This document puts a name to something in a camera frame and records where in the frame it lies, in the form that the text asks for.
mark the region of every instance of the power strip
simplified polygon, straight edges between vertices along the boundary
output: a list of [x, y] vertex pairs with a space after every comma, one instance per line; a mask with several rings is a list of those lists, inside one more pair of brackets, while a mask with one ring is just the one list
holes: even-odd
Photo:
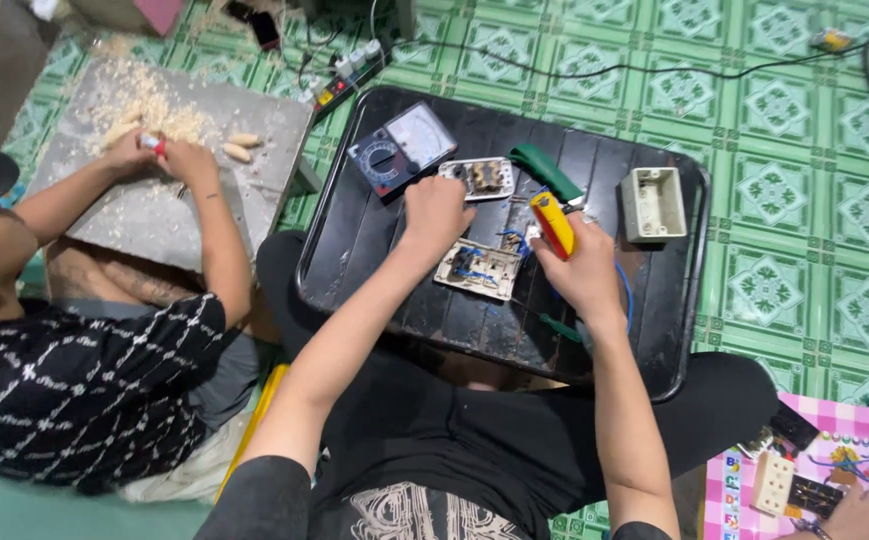
[[390, 63], [391, 55], [392, 49], [383, 47], [377, 39], [369, 41], [363, 49], [356, 49], [334, 64], [331, 80], [312, 80], [308, 89], [298, 96], [298, 101], [314, 106], [314, 124], [317, 125], [381, 73]]

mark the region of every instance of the red and yellow tool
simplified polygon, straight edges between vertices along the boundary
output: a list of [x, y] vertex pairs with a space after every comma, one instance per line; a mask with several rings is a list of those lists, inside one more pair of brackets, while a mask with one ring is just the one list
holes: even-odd
[[530, 204], [551, 248], [562, 260], [567, 261], [575, 253], [575, 232], [561, 211], [558, 199], [550, 192], [542, 191], [531, 198]]

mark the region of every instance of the black pants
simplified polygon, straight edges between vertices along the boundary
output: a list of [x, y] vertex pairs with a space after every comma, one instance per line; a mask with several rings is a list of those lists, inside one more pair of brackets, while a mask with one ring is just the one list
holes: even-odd
[[[294, 284], [303, 239], [296, 231], [273, 234], [257, 261], [291, 360], [325, 319], [299, 299]], [[771, 379], [753, 360], [693, 354], [681, 391], [653, 408], [671, 474], [753, 439], [777, 407]], [[384, 340], [335, 404], [322, 441], [332, 457], [315, 488], [321, 500], [411, 481], [487, 506], [547, 538], [546, 519], [606, 497], [592, 391], [468, 390], [405, 360]]]

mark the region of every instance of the green tool handle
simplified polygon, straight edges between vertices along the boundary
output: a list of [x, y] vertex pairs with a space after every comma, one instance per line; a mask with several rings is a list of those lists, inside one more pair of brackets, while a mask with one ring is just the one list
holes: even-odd
[[566, 325], [561, 321], [556, 321], [555, 319], [551, 318], [551, 315], [549, 315], [548, 313], [542, 313], [538, 315], [538, 317], [541, 318], [542, 323], [550, 326], [555, 332], [561, 334], [561, 336], [577, 343], [582, 342], [582, 335], [575, 331], [575, 329], [571, 326]]
[[585, 196], [585, 191], [565, 176], [558, 164], [540, 148], [531, 143], [519, 144], [507, 153], [514, 165], [524, 169], [538, 184], [547, 187], [562, 203]]

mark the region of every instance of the pink checkered mat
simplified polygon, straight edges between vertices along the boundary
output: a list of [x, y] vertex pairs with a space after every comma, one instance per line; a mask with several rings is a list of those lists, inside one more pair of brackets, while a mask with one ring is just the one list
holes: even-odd
[[[824, 482], [831, 475], [831, 468], [812, 463], [808, 456], [831, 463], [831, 454], [839, 447], [847, 447], [859, 457], [869, 454], [869, 446], [864, 446], [864, 439], [869, 441], [869, 408], [781, 392], [778, 397], [829, 437], [818, 436], [794, 461], [801, 477]], [[866, 465], [858, 467], [864, 470]], [[775, 540], [795, 532], [791, 518], [773, 518], [750, 506], [756, 471], [757, 463], [736, 448], [708, 461], [704, 525], [699, 529], [704, 540]], [[814, 519], [807, 511], [803, 517]]]

